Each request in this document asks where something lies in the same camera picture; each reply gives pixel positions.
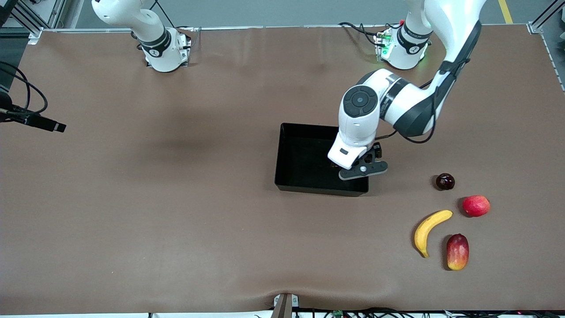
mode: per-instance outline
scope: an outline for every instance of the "gray floor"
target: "gray floor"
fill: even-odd
[[[159,3],[175,26],[191,27],[280,27],[337,24],[343,21],[385,24],[404,19],[407,12],[404,1],[399,0],[161,0]],[[151,4],[152,1],[148,1],[146,7],[149,8]],[[541,12],[543,6],[537,7]],[[155,6],[153,10],[166,23],[166,17],[159,7]],[[481,21],[486,24],[505,22],[498,0],[487,0]],[[90,1],[85,0],[76,27],[105,29],[110,26],[100,21]]]
[[[533,20],[551,0],[506,0],[514,23]],[[65,25],[76,28],[106,29],[111,26],[100,21],[90,0],[69,0]],[[149,8],[153,3],[147,1]],[[237,27],[237,26],[302,26],[330,25],[348,21],[355,24],[394,23],[406,16],[406,5],[399,0],[160,0],[159,3],[175,26]],[[163,11],[153,9],[168,24]],[[487,0],[481,12],[484,24],[504,24],[498,0]],[[555,67],[565,74],[565,47],[559,35],[565,31],[560,16],[554,15],[544,26],[545,40]],[[0,59],[19,63],[24,41],[5,39],[0,42]],[[0,76],[0,85],[10,79]]]

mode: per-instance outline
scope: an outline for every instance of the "yellow banana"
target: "yellow banana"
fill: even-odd
[[[434,228],[434,226],[440,224],[441,222],[449,220],[449,218],[453,215],[453,212],[449,210],[441,210],[436,212],[429,217],[427,217],[416,229],[414,233],[414,245],[422,256],[428,258],[428,251],[426,247],[428,246],[428,234]]]

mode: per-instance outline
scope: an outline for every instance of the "black tray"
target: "black tray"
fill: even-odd
[[[281,124],[275,184],[283,191],[360,196],[369,191],[368,178],[343,181],[340,167],[328,159],[337,127]]]

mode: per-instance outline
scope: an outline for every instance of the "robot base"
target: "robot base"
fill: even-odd
[[[159,72],[172,72],[180,66],[186,67],[190,57],[192,40],[186,34],[180,33],[174,28],[166,29],[171,34],[171,44],[163,52],[163,56],[153,57],[144,51],[147,66]]]
[[[426,44],[419,54],[408,54],[406,49],[403,48],[398,42],[394,41],[397,37],[397,32],[400,29],[388,28],[383,32],[379,32],[373,37],[375,43],[382,44],[385,47],[375,46],[377,60],[387,61],[392,67],[399,70],[409,70],[415,67],[420,60],[424,58],[425,50],[428,48]]]

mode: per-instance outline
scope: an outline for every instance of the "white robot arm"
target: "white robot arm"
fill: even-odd
[[[429,37],[433,31],[428,23],[422,21],[422,0],[405,0],[408,15],[404,23],[385,31],[386,38],[378,38],[383,44],[378,48],[379,57],[400,70],[408,70],[424,58]]]
[[[98,17],[109,25],[130,28],[145,59],[159,72],[171,72],[188,62],[190,41],[174,28],[166,28],[157,14],[141,7],[147,0],[92,0]]]
[[[386,164],[374,165],[374,157],[369,164],[359,160],[373,149],[379,119],[392,124],[405,137],[421,136],[432,128],[447,94],[477,43],[481,32],[479,13],[485,2],[408,1],[413,11],[404,25],[414,31],[413,34],[416,30],[418,33],[428,29],[435,31],[445,46],[445,59],[427,89],[420,89],[382,69],[367,74],[344,94],[339,111],[339,133],[328,153],[328,158],[345,170],[340,172],[340,178],[360,178],[386,171]],[[414,65],[419,60],[417,55],[405,57]]]

